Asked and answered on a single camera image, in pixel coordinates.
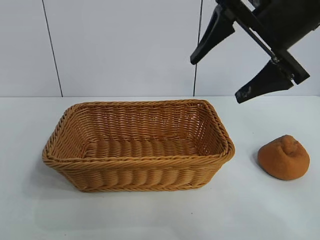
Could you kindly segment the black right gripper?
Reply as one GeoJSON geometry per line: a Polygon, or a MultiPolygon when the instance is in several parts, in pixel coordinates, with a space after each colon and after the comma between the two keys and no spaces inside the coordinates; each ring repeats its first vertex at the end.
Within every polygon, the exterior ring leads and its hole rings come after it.
{"type": "Polygon", "coordinates": [[[241,104],[268,93],[289,90],[310,74],[289,48],[320,25],[318,0],[219,0],[190,63],[199,63],[215,46],[235,32],[237,23],[270,56],[270,61],[236,93],[241,104]]]}

